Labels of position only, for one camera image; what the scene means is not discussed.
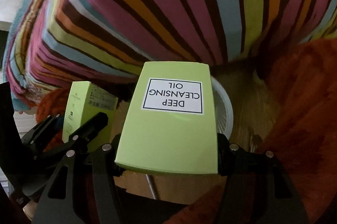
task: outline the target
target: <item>white plastic bowl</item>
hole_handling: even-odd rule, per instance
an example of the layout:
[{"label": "white plastic bowl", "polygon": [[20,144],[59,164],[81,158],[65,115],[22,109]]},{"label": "white plastic bowl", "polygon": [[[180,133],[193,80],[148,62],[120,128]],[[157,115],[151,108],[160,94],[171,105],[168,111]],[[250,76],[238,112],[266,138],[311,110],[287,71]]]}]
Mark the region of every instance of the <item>white plastic bowl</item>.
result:
[{"label": "white plastic bowl", "polygon": [[226,90],[215,79],[211,78],[215,107],[216,132],[230,139],[233,130],[233,108]]}]

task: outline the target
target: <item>multicolored stripes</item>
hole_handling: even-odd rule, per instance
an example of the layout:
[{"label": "multicolored stripes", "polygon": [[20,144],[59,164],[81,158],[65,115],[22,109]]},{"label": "multicolored stripes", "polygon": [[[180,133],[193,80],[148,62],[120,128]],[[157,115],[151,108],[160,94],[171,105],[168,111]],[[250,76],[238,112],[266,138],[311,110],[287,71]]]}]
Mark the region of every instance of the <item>multicolored stripes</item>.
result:
[{"label": "multicolored stripes", "polygon": [[74,80],[135,81],[146,61],[211,66],[337,36],[337,0],[34,0],[7,79],[38,103]]}]

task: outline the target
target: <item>metal screw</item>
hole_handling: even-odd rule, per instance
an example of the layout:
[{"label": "metal screw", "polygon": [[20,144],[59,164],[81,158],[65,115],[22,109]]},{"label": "metal screw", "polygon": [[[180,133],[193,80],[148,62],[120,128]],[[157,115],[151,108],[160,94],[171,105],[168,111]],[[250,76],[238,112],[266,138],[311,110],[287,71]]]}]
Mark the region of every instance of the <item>metal screw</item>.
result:
[{"label": "metal screw", "polygon": [[235,144],[235,143],[232,143],[232,144],[230,145],[230,149],[231,149],[232,151],[237,151],[237,150],[239,150],[239,146],[238,146],[237,144]]},{"label": "metal screw", "polygon": [[74,150],[69,150],[66,155],[67,157],[71,158],[73,155],[75,154],[75,151]]},{"label": "metal screw", "polygon": [[274,153],[272,151],[267,151],[266,156],[272,158],[274,156]]},{"label": "metal screw", "polygon": [[104,144],[103,146],[102,146],[102,150],[103,151],[109,151],[111,149],[111,145],[110,144]]}]

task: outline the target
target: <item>deep cleansing oil box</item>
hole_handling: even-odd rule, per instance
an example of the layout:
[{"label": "deep cleansing oil box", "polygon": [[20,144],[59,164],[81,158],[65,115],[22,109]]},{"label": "deep cleansing oil box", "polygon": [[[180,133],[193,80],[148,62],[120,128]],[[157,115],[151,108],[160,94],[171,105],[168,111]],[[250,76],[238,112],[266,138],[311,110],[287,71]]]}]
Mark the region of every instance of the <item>deep cleansing oil box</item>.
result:
[{"label": "deep cleansing oil box", "polygon": [[145,173],[218,173],[208,65],[145,63],[115,162],[125,169]]},{"label": "deep cleansing oil box", "polygon": [[68,142],[69,136],[81,125],[103,112],[109,118],[108,124],[88,143],[88,151],[95,151],[101,145],[109,143],[117,101],[118,98],[89,81],[73,82],[64,115],[63,142]]}]

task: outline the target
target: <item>fabric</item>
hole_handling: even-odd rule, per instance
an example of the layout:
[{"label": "fabric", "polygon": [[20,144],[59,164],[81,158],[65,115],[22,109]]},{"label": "fabric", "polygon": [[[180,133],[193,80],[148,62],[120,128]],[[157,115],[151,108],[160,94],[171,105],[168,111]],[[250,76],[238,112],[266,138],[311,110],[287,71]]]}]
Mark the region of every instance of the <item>fabric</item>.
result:
[{"label": "fabric", "polygon": [[267,79],[282,111],[260,151],[277,155],[310,223],[337,193],[336,42],[317,40],[293,49],[276,61]]},{"label": "fabric", "polygon": [[337,0],[34,1],[6,63],[26,105],[74,80],[135,82],[145,61],[271,66],[298,43],[337,36]]}]

